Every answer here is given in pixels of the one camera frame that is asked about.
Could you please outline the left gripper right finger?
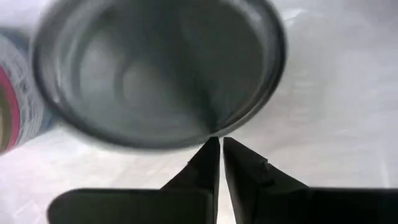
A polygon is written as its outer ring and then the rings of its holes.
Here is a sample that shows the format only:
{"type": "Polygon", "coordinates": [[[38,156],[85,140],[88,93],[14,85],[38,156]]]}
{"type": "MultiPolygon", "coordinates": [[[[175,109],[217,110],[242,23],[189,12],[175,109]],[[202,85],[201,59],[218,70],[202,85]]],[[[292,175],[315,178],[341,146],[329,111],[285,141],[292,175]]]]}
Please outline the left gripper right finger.
{"type": "Polygon", "coordinates": [[[237,224],[398,224],[398,189],[310,187],[233,138],[223,154],[237,224]]]}

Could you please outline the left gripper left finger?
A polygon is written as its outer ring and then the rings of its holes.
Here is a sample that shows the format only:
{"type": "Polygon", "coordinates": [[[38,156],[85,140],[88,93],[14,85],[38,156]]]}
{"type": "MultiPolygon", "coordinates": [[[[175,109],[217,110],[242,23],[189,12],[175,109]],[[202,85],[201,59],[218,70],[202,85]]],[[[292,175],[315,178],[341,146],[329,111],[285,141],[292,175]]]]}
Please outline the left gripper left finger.
{"type": "Polygon", "coordinates": [[[75,189],[52,200],[50,224],[216,224],[220,142],[210,138],[159,189],[75,189]]]}

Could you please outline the green tuna can silver lid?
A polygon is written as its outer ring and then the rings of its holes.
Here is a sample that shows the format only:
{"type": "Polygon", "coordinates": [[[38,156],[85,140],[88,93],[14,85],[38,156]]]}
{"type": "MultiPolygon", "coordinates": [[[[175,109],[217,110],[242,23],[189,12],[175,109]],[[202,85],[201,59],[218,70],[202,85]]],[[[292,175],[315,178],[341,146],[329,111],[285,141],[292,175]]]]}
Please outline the green tuna can silver lid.
{"type": "Polygon", "coordinates": [[[91,138],[178,149],[232,133],[287,60],[270,0],[54,0],[30,46],[45,104],[91,138]]]}

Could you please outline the blue salmon can gold lid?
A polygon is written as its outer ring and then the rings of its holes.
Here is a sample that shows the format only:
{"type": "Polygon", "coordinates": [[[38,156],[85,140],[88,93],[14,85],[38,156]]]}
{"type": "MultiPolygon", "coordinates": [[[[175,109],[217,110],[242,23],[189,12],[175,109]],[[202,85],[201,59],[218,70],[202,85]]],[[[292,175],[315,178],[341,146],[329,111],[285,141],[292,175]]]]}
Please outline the blue salmon can gold lid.
{"type": "Polygon", "coordinates": [[[55,123],[30,70],[29,41],[0,26],[0,155],[46,133],[55,123]]]}

